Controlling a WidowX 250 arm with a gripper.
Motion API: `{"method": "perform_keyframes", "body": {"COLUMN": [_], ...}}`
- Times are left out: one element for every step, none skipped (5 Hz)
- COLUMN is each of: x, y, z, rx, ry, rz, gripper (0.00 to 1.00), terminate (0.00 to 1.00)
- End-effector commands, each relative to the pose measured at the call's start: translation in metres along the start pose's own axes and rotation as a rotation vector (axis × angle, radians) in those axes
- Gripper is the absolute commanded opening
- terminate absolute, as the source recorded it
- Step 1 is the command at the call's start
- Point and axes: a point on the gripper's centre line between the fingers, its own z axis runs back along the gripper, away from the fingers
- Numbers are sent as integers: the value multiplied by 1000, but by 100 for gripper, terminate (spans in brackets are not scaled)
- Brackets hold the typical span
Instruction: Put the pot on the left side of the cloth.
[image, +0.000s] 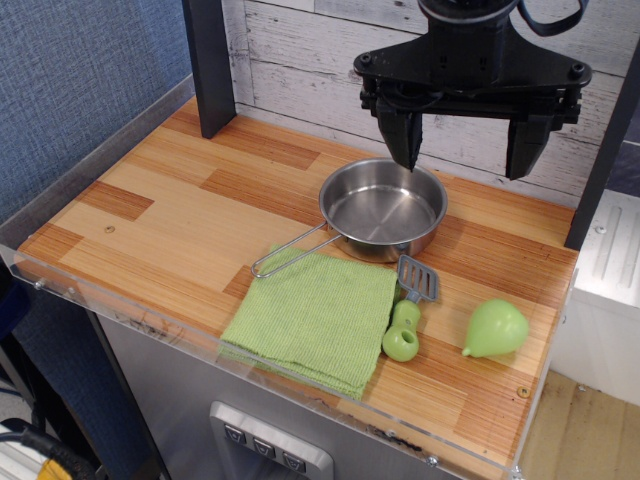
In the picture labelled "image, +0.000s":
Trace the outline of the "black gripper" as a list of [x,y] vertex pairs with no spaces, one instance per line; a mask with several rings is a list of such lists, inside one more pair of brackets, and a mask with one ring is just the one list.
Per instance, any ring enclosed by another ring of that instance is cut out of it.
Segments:
[[510,119],[506,177],[529,175],[553,118],[575,120],[591,81],[586,63],[536,46],[510,23],[462,29],[433,25],[408,42],[356,57],[362,106],[377,117],[391,158],[413,171],[422,114]]

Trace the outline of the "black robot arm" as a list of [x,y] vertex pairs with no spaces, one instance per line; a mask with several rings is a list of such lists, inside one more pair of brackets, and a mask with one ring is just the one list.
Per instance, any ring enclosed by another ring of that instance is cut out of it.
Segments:
[[550,134],[577,123],[592,69],[527,41],[510,15],[518,11],[534,33],[549,37],[575,27],[586,6],[539,23],[522,1],[420,2],[427,33],[354,61],[362,106],[376,118],[392,159],[414,168],[425,114],[506,119],[505,175],[529,175]]

